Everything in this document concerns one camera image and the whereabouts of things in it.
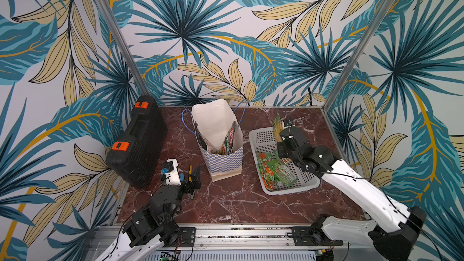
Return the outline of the green yellow snack packet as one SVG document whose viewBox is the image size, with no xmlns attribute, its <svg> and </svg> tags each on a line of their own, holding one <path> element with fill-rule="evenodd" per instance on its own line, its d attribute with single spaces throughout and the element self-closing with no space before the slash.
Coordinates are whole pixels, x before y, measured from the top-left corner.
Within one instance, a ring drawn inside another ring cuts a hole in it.
<svg viewBox="0 0 464 261">
<path fill-rule="evenodd" d="M 277 143 L 282 142 L 280 133 L 283 131 L 283 129 L 284 129 L 283 120 L 280 114 L 277 114 L 276 118 L 273 121 L 273 134 L 274 134 L 275 141 Z"/>
</svg>

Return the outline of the white plastic basket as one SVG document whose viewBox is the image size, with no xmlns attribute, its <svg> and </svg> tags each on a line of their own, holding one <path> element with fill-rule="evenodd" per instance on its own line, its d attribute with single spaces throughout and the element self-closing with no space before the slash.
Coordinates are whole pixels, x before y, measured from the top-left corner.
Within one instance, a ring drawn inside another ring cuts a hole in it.
<svg viewBox="0 0 464 261">
<path fill-rule="evenodd" d="M 253 158 L 257 170 L 259 170 L 258 159 L 260 153 L 274 152 L 277 150 L 277 143 L 274 138 L 273 128 L 260 128 L 250 131 L 249 142 L 251 145 Z M 312 189 L 316 189 L 320 185 L 320 180 L 312 173 L 304 172 L 301 168 L 295 166 L 292 161 L 285 161 L 285 165 L 292 173 L 297 176 L 296 182 L 286 187 L 284 183 L 278 181 L 273 190 L 268 190 L 265 181 L 262 179 L 261 173 L 258 172 L 259 181 L 263 191 L 267 195 L 288 195 L 293 193 L 302 193 Z"/>
</svg>

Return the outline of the blue checkered paper bag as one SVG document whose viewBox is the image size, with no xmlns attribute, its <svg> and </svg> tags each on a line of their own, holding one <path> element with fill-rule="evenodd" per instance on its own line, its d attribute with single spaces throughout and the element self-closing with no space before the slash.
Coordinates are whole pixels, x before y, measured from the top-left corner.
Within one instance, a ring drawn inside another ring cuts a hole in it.
<svg viewBox="0 0 464 261">
<path fill-rule="evenodd" d="M 208 144 L 208 149 L 205 151 L 197 142 L 213 182 L 231 178 L 242 173 L 244 134 L 240 124 L 243 118 L 236 117 L 236 111 L 237 109 L 231 108 L 226 100 L 219 99 L 207 104 L 194 105 L 190 109 L 184 109 L 181 113 L 183 123 L 186 122 L 185 114 L 190 114 L 191 116 L 193 128 L 188 128 L 187 130 L 196 136 L 194 122 L 197 122 L 199 131 Z M 224 155 L 221 147 L 233 122 L 237 122 L 233 150 L 231 154 Z"/>
</svg>

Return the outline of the dark packet with label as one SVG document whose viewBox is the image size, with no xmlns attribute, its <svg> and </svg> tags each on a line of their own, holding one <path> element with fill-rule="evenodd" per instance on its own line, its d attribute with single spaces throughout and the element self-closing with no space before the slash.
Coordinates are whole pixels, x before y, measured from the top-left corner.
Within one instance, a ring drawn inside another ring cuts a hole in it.
<svg viewBox="0 0 464 261">
<path fill-rule="evenodd" d="M 236 128 L 237 128 L 237 122 L 233 122 L 231 125 L 231 128 L 227 132 L 227 135 L 221 147 L 221 151 L 224 155 L 229 155 L 232 153 L 234 134 L 235 134 Z"/>
</svg>

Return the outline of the dark green red packet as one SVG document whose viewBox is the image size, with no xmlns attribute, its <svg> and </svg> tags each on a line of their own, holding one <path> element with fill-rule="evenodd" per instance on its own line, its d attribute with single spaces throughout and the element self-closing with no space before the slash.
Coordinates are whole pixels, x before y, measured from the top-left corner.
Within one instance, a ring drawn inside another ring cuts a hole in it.
<svg viewBox="0 0 464 261">
<path fill-rule="evenodd" d="M 196 139 L 197 139 L 197 142 L 199 143 L 200 147 L 202 149 L 204 149 L 205 151 L 207 151 L 208 149 L 208 144 L 205 142 L 202 134 L 200 133 L 199 131 L 199 128 L 198 128 L 198 123 L 197 122 L 194 122 L 194 128 L 195 128 L 195 135 L 196 135 Z"/>
</svg>

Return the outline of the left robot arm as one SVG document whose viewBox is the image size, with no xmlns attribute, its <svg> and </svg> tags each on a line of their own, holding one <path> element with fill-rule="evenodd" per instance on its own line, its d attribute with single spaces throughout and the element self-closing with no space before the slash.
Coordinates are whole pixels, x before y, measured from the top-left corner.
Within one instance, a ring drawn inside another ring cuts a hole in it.
<svg viewBox="0 0 464 261">
<path fill-rule="evenodd" d="M 182 210 L 183 196 L 201 188 L 200 167 L 189 167 L 184 175 L 176 159 L 169 159 L 161 167 L 160 181 L 149 202 L 126 220 L 98 261 L 142 261 L 159 248 L 178 243 L 181 229 L 175 216 Z"/>
</svg>

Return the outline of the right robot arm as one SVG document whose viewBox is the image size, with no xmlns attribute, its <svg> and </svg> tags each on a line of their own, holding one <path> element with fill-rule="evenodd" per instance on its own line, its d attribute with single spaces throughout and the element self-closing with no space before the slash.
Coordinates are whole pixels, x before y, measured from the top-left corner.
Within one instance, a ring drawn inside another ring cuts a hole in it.
<svg viewBox="0 0 464 261">
<path fill-rule="evenodd" d="M 372 247 L 388 261 L 408 260 L 427 218 L 425 211 L 389 198 L 328 147 L 310 144 L 300 128 L 288 126 L 279 135 L 281 158 L 333 185 L 370 216 L 356 221 L 321 215 L 310 227 L 313 243 L 348 241 Z"/>
</svg>

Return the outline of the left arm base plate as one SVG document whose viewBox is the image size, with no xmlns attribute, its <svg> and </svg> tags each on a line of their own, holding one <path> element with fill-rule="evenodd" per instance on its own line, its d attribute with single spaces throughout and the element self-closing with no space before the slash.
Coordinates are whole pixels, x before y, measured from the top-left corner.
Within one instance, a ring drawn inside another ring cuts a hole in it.
<svg viewBox="0 0 464 261">
<path fill-rule="evenodd" d="M 170 244 L 172 248 L 193 247 L 196 240 L 196 227 L 181 227 L 174 241 Z"/>
</svg>

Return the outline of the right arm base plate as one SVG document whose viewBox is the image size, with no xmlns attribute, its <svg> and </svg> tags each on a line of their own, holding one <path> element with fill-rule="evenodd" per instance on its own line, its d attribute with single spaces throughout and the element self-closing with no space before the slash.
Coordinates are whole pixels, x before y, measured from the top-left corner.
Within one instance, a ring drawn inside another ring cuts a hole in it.
<svg viewBox="0 0 464 261">
<path fill-rule="evenodd" d="M 286 236 L 294 241 L 297 247 L 336 247 L 344 245 L 342 240 L 329 239 L 320 228 L 316 227 L 292 227 Z"/>
</svg>

